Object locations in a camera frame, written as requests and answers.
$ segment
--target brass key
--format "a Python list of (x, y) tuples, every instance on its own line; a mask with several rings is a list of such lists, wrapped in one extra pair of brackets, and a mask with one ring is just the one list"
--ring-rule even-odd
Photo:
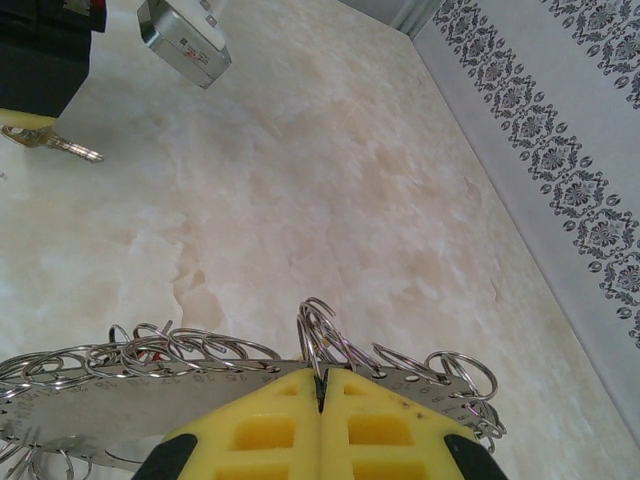
[(40, 128), (38, 130), (2, 127), (2, 135), (23, 147), (47, 147), (53, 150), (61, 150), (72, 153), (89, 163), (100, 163), (104, 161), (104, 157), (98, 152), (65, 140), (55, 133), (51, 127)]

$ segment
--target damask wall pattern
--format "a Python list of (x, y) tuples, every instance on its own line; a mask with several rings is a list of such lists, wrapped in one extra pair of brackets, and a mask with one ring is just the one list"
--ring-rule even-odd
[(640, 0), (540, 0), (640, 109)]
[[(569, 4), (580, 7), (573, 15), (578, 18), (582, 14), (584, 20), (576, 22), (583, 25), (595, 22), (588, 9), (593, 5), (628, 3), (554, 0), (552, 8)], [(640, 349), (640, 222), (632, 212), (620, 208), (620, 195), (599, 170), (598, 159), (584, 151), (579, 138), (566, 134), (568, 125), (562, 114), (548, 103), (545, 92), (536, 88), (535, 78), (527, 74), (516, 52), (506, 45), (476, 1), (445, 0), (433, 22), (474, 80), (487, 108), (501, 121), (500, 128), (514, 156), (526, 164), (531, 180), (539, 184), (540, 194), (548, 198), (553, 213), (564, 220), (565, 235), (571, 235), (577, 252), (589, 258), (585, 274), (592, 276), (610, 301), (612, 316), (629, 323), (630, 340)], [(624, 30), (629, 22), (623, 24)], [(591, 30), (583, 27), (574, 38), (580, 41), (580, 35)], [(609, 42), (607, 51), (617, 48), (614, 36), (607, 34), (602, 42)], [(603, 58), (609, 58), (607, 68), (615, 63), (611, 55)], [(620, 71), (611, 67), (611, 72)], [(632, 90), (632, 103), (636, 101), (633, 95)]]

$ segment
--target key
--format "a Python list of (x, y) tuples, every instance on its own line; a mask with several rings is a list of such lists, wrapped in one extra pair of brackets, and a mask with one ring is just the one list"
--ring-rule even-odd
[(104, 157), (77, 143), (72, 143), (55, 133), (51, 127), (38, 130), (26, 130), (13, 127), (2, 127), (2, 135), (9, 140), (27, 148), (47, 147), (76, 155), (89, 163), (100, 163)]

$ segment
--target black object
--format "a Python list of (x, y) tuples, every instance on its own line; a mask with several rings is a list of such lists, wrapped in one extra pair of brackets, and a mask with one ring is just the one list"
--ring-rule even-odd
[(198, 444), (195, 435), (184, 434), (153, 449), (131, 480), (178, 480)]
[(105, 0), (0, 0), (0, 108), (59, 117), (106, 19)]
[(508, 480), (482, 445), (460, 435), (447, 435), (444, 441), (465, 480)]

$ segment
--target beige marble tile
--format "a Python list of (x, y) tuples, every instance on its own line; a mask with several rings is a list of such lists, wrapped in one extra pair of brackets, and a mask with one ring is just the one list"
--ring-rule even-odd
[(637, 478), (638, 448), (408, 38), (331, 0), (235, 0), (234, 64), (203, 92), (146, 50), (132, 2), (110, 3), (59, 124), (107, 162), (0, 145), (1, 357), (168, 319), (294, 356), (315, 295), (361, 345), (489, 365), (512, 479)]

